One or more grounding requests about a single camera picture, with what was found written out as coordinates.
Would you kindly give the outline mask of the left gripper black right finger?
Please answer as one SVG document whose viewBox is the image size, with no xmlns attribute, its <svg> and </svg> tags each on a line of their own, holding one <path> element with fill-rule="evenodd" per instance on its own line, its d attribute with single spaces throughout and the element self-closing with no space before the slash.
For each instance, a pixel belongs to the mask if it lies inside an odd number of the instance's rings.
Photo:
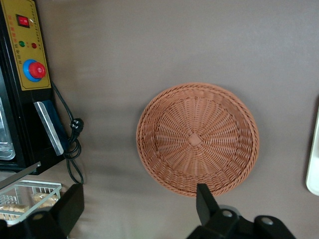
<svg viewBox="0 0 319 239">
<path fill-rule="evenodd" d="M 260 215 L 250 222 L 233 207 L 221 208 L 206 184 L 196 188 L 196 210 L 201 225 L 189 239 L 294 239 L 286 225 L 276 217 Z"/>
</svg>

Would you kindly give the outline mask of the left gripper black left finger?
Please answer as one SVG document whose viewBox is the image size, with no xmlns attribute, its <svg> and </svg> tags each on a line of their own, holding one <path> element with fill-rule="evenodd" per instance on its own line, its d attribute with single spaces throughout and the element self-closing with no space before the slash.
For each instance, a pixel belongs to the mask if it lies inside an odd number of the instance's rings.
<svg viewBox="0 0 319 239">
<path fill-rule="evenodd" d="M 74 184 L 50 209 L 36 210 L 9 227 L 0 221 L 2 239 L 65 239 L 84 211 L 83 185 Z"/>
</svg>

